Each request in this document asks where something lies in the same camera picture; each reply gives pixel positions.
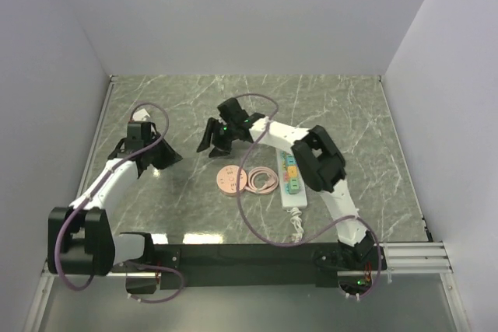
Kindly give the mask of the round pink power socket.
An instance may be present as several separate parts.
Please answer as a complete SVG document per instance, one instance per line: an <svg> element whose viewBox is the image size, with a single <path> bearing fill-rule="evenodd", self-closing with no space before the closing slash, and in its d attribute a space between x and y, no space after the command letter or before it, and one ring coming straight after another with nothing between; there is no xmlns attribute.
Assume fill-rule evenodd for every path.
<svg viewBox="0 0 498 332"><path fill-rule="evenodd" d="M237 174L240 172L239 188L237 188ZM231 197L235 197L237 192L243 192L247 186L247 174L236 165L224 166L216 175L216 183L219 190Z"/></svg>

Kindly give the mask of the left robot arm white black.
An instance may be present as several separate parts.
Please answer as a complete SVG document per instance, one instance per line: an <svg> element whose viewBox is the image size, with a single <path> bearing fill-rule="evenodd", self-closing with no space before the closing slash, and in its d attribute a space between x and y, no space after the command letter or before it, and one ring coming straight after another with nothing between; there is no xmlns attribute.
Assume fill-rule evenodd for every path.
<svg viewBox="0 0 498 332"><path fill-rule="evenodd" d="M47 266L52 274L104 276L119 263L147 271L156 253L149 234L113 235L109 215L149 166L166 169L182 160L152 121L129 121L126 136L107 157L100 175L68 207L48 216Z"/></svg>

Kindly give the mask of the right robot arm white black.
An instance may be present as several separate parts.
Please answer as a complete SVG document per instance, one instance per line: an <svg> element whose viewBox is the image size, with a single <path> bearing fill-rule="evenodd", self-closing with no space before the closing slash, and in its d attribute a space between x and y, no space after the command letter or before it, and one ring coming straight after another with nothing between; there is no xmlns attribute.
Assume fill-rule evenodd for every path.
<svg viewBox="0 0 498 332"><path fill-rule="evenodd" d="M349 193L345 158L325 128L320 125L297 128L275 121L272 114L248 114L236 97L225 100L217 109L219 118L207 120L198 152L209 150L212 158L227 156L233 142L242 141L249 142L252 149L263 144L290 153L304 184L321 196L332 221L314 235L298 241L298 245L335 229L342 262L349 269L362 267L370 253L382 257L377 235L360 217Z"/></svg>

